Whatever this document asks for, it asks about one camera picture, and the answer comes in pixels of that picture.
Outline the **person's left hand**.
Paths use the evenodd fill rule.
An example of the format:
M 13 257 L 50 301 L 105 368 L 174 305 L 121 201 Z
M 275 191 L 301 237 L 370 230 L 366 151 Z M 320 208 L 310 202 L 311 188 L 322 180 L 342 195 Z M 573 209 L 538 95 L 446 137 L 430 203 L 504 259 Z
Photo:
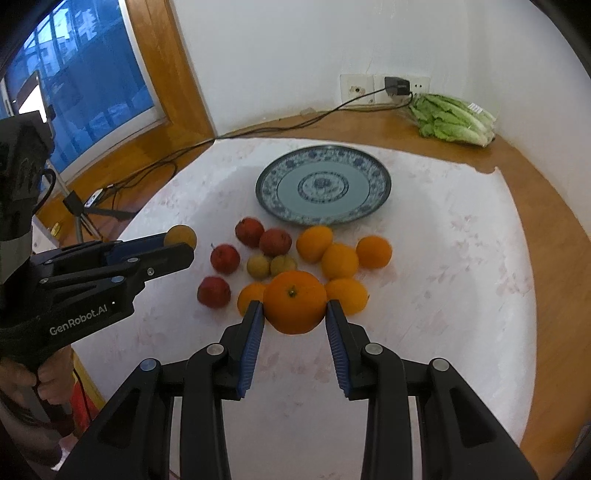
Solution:
M 73 351 L 70 345 L 54 353 L 36 373 L 9 358 L 1 359 L 1 391 L 22 407 L 26 406 L 22 394 L 24 388 L 37 387 L 41 400 L 60 405 L 70 400 L 74 383 Z

